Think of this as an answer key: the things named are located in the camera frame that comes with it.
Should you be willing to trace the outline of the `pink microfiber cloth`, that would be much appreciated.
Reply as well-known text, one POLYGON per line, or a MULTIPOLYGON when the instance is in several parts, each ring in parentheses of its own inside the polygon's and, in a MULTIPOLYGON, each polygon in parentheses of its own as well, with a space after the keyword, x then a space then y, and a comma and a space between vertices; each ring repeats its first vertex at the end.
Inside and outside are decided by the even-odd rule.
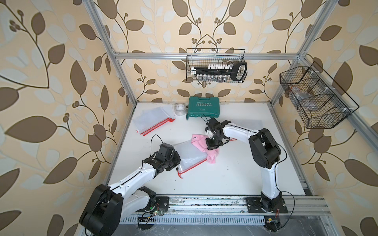
POLYGON ((207 154, 207 162, 210 164, 216 163, 216 157, 219 155, 219 149, 209 150, 206 144, 206 139, 208 137, 205 135, 193 134, 191 143, 201 152, 207 154))

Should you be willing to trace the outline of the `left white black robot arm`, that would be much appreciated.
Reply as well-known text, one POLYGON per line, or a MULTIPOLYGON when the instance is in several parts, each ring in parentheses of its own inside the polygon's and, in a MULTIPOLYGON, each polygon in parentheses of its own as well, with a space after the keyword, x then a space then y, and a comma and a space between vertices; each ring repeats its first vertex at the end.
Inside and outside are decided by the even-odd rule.
POLYGON ((155 215, 159 210, 156 193, 145 184, 163 171, 174 169, 180 161, 174 147, 162 143, 158 151, 124 179, 110 186, 97 186, 79 219, 86 235, 111 236, 122 219, 137 211, 155 215))

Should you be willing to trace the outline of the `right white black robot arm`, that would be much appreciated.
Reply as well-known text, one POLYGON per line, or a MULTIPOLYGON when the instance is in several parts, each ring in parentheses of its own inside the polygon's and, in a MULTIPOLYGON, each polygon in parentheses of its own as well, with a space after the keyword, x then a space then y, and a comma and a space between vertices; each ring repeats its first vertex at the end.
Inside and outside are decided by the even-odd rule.
POLYGON ((215 118, 209 119, 206 125, 208 150, 218 149, 231 139, 250 145, 253 160, 261 168, 261 196, 269 200, 276 199, 280 195, 280 191, 276 183, 275 168, 280 161, 282 150, 271 132, 266 128, 250 130, 230 121, 220 123, 215 118))

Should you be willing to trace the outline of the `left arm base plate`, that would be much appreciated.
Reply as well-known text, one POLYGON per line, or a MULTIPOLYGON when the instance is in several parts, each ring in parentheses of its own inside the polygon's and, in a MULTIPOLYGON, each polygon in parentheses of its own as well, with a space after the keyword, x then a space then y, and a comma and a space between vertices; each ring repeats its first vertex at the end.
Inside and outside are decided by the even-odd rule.
POLYGON ((140 210, 140 212, 168 212, 169 209, 169 197, 157 196, 149 200, 147 206, 140 210))

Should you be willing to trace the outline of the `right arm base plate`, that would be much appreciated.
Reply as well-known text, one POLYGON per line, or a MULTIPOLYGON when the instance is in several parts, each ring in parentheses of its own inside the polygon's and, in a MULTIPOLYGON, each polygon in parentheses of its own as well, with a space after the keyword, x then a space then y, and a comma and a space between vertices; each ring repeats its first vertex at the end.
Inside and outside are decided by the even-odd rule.
POLYGON ((286 203, 282 195, 274 199, 266 196, 245 198, 248 213, 288 213, 286 203))

